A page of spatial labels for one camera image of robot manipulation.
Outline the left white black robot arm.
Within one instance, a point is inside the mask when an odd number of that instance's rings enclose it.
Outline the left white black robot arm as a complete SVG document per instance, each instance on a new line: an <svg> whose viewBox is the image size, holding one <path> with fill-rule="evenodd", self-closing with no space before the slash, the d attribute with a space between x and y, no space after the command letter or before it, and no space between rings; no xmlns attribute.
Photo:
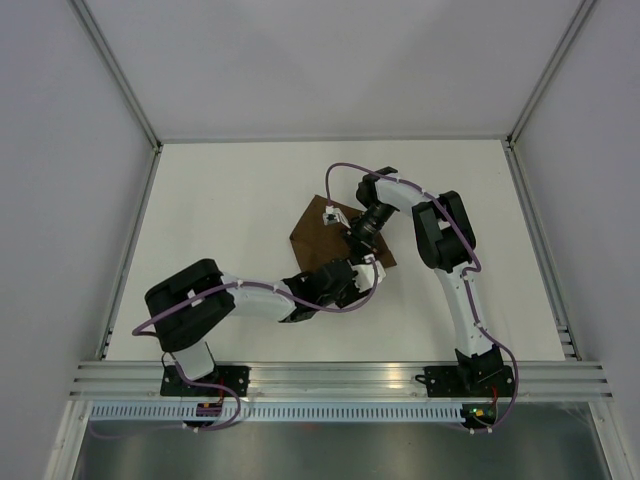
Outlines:
<svg viewBox="0 0 640 480"><path fill-rule="evenodd" d="M205 336L227 317L262 318L279 323L311 319L321 307L343 310L366 295L347 260L333 260L259 287L222 272L202 259L148 290L144 296L162 351L177 361L183 383L206 396L218 384L214 356Z"/></svg>

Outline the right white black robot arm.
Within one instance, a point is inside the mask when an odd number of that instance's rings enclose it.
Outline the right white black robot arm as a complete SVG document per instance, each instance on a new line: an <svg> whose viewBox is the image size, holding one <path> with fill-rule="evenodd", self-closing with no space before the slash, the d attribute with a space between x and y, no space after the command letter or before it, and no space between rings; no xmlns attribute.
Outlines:
<svg viewBox="0 0 640 480"><path fill-rule="evenodd" d="M411 218L419 257L438 277L454 323L457 384L469 395L482 393L493 381L491 369L481 361L492 343L481 332L473 278L479 268L476 240L460 195L449 191L434 196L385 167L362 177L356 199L365 211L342 234L349 258L360 263L377 253L377 237L394 213Z"/></svg>

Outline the brown cloth napkin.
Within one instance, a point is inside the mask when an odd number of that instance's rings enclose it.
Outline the brown cloth napkin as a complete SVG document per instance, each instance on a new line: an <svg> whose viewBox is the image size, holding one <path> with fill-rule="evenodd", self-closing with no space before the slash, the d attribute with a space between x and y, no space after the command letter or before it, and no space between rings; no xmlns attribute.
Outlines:
<svg viewBox="0 0 640 480"><path fill-rule="evenodd" d="M362 263L363 260L349 258L349 250L342 237L347 228L341 224L330 226L323 224L322 214L327 205L340 208L350 224L354 217L366 210L359 211L340 203L331 203L325 197L314 196L290 235L296 260L304 274L321 272L354 280L351 266ZM376 259L382 263L385 272L388 268L397 265L389 248L386 254Z"/></svg>

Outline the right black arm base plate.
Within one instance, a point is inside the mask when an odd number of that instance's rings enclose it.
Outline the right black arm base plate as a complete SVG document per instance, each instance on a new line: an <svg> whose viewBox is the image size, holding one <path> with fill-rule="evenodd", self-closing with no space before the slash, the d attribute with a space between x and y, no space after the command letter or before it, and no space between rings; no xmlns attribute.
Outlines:
<svg viewBox="0 0 640 480"><path fill-rule="evenodd" d="M516 382L510 367L481 379L472 379L457 366L426 366L413 379L426 388L429 398L511 397Z"/></svg>

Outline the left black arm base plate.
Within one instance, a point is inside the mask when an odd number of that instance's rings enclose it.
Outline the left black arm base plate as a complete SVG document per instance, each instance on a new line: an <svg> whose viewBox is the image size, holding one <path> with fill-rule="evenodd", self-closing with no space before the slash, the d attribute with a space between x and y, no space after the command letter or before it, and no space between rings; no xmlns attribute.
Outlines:
<svg viewBox="0 0 640 480"><path fill-rule="evenodd" d="M245 397L250 383L249 371L247 366L217 366L213 373L197 379L196 383L222 385L232 390L237 396ZM229 393L219 388L188 384L180 377L175 365L167 365L164 367L160 395L162 397L226 397Z"/></svg>

